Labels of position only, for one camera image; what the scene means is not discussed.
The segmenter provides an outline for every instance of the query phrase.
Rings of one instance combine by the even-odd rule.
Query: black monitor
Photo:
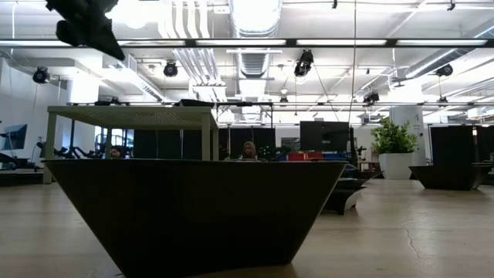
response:
[[[347,122],[300,122],[301,151],[347,151],[350,125]]]
[[[2,150],[22,150],[24,148],[27,130],[27,124],[6,127],[5,132],[0,134],[0,137],[3,138]]]

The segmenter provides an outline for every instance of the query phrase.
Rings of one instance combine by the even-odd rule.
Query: floor crack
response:
[[[407,237],[409,239],[408,241],[408,245],[415,251],[415,255],[417,256],[417,259],[422,259],[420,257],[420,254],[418,254],[418,251],[417,249],[415,248],[414,246],[414,240],[412,239],[412,237],[410,236],[410,231],[407,229],[407,228],[403,228],[405,231],[407,231]]]

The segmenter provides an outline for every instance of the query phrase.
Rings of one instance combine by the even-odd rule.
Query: woman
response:
[[[257,154],[255,153],[255,145],[251,141],[244,143],[242,155],[239,159],[252,159],[257,160]]]

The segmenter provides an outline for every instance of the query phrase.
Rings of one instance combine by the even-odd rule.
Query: wooden floor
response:
[[[291,266],[201,277],[494,277],[494,187],[366,185],[357,209],[319,217]],[[1,278],[119,273],[58,185],[0,188]]]

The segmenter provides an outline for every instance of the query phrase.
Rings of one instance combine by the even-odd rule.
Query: ceiling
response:
[[[353,38],[356,22],[357,38],[471,38],[472,30],[478,26],[490,22],[494,25],[492,0],[457,0],[456,9],[450,12],[446,10],[449,1],[357,0],[356,18],[354,1],[338,2],[338,7],[332,9],[332,1],[283,1],[278,37]],[[230,15],[223,13],[224,10],[228,11],[228,1],[208,1],[208,7],[211,36],[232,37]],[[114,19],[113,31],[118,39],[161,38],[157,30],[157,22],[163,20],[160,2],[141,1],[140,8],[149,22],[143,28],[132,29],[127,26],[126,19]],[[55,25],[59,20],[59,15],[44,8],[44,1],[0,0],[0,39],[55,39]],[[326,101],[328,98],[332,101],[350,101],[352,88],[360,96],[370,90],[366,87],[360,89],[373,80],[372,89],[379,92],[381,99],[386,99],[390,90],[388,77],[376,79],[380,74],[393,77],[396,74],[393,68],[406,69],[440,50],[356,49],[354,57],[353,49],[313,49],[315,66],[305,82],[296,85],[293,66],[302,50],[283,49],[283,53],[272,55],[269,77],[274,80],[266,84],[266,99],[278,101],[280,90],[286,88],[289,96],[297,93],[299,102]],[[189,77],[181,67],[176,77],[168,78],[162,73],[166,61],[176,59],[171,49],[125,49],[124,52],[136,59],[140,74],[164,95],[170,96],[171,92],[183,95],[183,91],[189,90]],[[215,49],[214,54],[226,85],[226,96],[239,95],[235,56],[228,54],[226,49]],[[107,68],[102,61],[108,60],[108,57],[102,58],[102,54],[93,49],[16,49],[13,56],[27,61],[35,58],[74,59],[91,73],[106,78]],[[443,77],[440,86],[437,76],[426,75],[411,82],[421,86],[425,100],[435,101],[440,92],[461,90],[491,78],[489,74],[494,70],[492,61],[494,49],[477,49],[453,61],[453,75]],[[108,77],[108,81],[114,85],[113,91],[116,90],[114,93],[119,96],[140,93],[136,88],[122,83],[122,80]],[[489,89],[490,86],[473,90],[455,101],[475,100],[478,95],[489,94]]]

